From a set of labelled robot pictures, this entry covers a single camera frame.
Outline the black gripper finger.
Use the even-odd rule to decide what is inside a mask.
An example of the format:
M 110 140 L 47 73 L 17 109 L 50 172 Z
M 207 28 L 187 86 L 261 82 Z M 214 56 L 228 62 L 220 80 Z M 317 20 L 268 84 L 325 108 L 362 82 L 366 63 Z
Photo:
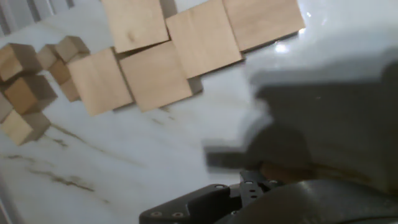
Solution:
M 240 183 L 211 184 L 185 194 L 142 212 L 139 223 L 226 223 L 240 209 L 282 185 L 258 171 L 244 170 L 240 172 Z

